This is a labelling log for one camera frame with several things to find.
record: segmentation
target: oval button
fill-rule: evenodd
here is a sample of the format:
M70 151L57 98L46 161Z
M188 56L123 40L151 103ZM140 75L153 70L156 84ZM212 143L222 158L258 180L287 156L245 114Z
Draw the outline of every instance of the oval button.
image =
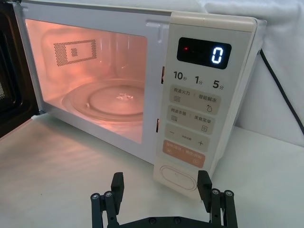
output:
M165 165L160 168L160 171L164 179L185 190L194 191L197 187L196 181L191 176L173 167Z

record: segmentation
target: power cord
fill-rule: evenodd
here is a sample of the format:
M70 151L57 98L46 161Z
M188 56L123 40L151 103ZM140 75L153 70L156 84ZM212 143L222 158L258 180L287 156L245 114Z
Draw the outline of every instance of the power cord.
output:
M290 103L288 97L286 96L286 93L285 93L284 89L282 88L281 83L280 83L279 80L277 79L276 74L274 73L273 69L271 68L270 64L268 63L268 61L267 61L267 59L266 59L266 56L265 56L263 50L260 51L260 54L261 54L262 60L264 61L264 63L265 63L265 65L266 65L267 69L269 70L269 72L270 72L272 78L274 79L274 81L275 81L277 87L279 88L279 90L280 90L280 92L281 92L281 94L282 94L282 96L283 96L283 98L284 98L286 104L288 105L288 107L289 107L291 113L294 115L295 120L297 121L297 123L298 123L298 125L299 125L299 127L300 127L300 129L301 129L301 131L302 131L302 133L303 133L303 135L304 135L304 126L303 126L303 124L302 124L302 122L301 122L301 120L300 120L298 114L295 112L294 107L291 105L291 103Z

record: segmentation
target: white table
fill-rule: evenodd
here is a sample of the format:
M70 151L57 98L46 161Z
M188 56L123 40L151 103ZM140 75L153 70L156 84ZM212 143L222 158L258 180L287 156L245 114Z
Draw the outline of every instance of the white table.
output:
M201 202L154 182L152 170L81 130L39 116L0 140L0 227L89 228L90 195L110 190L118 171L125 180L121 224L152 216L208 221ZM212 181L234 191L240 228L303 227L304 148L235 128Z

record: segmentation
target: white microwave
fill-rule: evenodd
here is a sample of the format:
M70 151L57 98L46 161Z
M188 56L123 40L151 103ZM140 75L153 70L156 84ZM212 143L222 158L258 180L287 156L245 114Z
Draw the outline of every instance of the white microwave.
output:
M0 4L0 136L49 113L154 164L191 197L213 174L262 46L249 17Z

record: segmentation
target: button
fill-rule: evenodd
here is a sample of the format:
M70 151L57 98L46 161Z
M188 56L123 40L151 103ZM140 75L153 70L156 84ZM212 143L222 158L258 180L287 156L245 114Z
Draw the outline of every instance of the button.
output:
M165 137L202 152L207 152L210 141L209 138L204 135L188 131L172 124L166 124Z
M172 103L213 115L218 113L221 102L221 98L218 95L179 85L171 85L169 100Z
M212 117L174 105L168 106L167 120L209 135L212 134L215 123Z
M177 169L170 166L162 166L160 168L162 177L167 181L185 189L185 190L195 190L196 181L185 173L178 171Z
M204 162L205 162L204 154L198 153L194 150L183 147L174 142L164 140L162 151L174 158L182 160L198 168L202 168L204 166Z

